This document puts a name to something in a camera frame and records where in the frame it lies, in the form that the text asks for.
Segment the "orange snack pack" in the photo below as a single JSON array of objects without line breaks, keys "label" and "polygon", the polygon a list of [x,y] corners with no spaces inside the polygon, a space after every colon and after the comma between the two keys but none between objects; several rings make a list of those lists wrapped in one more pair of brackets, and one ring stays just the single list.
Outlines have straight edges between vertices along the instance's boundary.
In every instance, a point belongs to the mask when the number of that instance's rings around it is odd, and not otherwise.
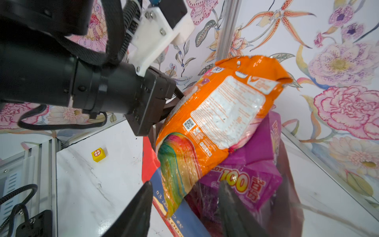
[{"label": "orange snack pack", "polygon": [[243,147],[291,76],[274,58],[218,61],[178,102],[158,134],[166,217],[203,176]]}]

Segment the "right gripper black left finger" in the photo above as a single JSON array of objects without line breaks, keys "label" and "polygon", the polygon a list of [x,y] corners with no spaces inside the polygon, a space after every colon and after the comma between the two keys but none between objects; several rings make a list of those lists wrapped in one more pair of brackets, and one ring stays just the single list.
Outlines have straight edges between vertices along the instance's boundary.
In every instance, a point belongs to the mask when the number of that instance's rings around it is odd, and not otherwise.
[{"label": "right gripper black left finger", "polygon": [[146,237],[150,228],[153,186],[146,182],[102,237]]}]

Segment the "magenta grape snack bag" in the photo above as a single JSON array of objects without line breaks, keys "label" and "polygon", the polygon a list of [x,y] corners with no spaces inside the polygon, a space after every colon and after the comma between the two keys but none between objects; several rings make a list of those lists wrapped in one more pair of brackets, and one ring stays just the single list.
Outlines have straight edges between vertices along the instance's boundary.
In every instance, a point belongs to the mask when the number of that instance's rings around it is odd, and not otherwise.
[{"label": "magenta grape snack bag", "polygon": [[219,222],[218,189],[227,181],[259,222],[269,209],[267,201],[282,182],[276,162],[279,153],[281,118],[270,111],[251,139],[202,177],[185,200],[198,217]]}]

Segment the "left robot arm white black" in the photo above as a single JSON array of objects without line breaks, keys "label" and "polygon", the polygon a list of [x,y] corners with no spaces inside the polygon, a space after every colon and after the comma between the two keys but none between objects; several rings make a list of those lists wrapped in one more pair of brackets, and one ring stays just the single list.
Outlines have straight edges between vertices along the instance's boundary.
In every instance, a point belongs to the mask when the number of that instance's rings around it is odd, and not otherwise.
[{"label": "left robot arm white black", "polygon": [[182,93],[156,69],[138,76],[122,62],[142,15],[137,3],[103,1],[110,28],[105,52],[67,38],[89,28],[91,1],[1,1],[1,111],[35,104],[16,125],[28,130],[90,129],[122,113],[137,136],[168,116],[166,100]]}]

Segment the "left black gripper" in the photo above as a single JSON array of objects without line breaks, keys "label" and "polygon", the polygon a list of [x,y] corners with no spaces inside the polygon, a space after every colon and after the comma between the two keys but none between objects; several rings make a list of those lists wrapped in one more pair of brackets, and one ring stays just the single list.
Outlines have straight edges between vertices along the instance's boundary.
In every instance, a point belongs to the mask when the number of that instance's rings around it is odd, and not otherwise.
[{"label": "left black gripper", "polygon": [[132,64],[98,67],[79,61],[73,84],[73,107],[91,119],[101,112],[124,114],[136,136],[149,134],[159,122],[176,83],[150,67],[143,77]]}]

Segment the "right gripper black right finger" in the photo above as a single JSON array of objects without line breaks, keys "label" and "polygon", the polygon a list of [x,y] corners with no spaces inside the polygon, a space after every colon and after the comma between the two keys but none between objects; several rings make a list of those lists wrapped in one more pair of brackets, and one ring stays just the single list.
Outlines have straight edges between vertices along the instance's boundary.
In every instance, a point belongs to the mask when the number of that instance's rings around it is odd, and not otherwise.
[{"label": "right gripper black right finger", "polygon": [[227,181],[218,190],[219,211],[225,237],[267,237],[268,233],[246,209]]}]

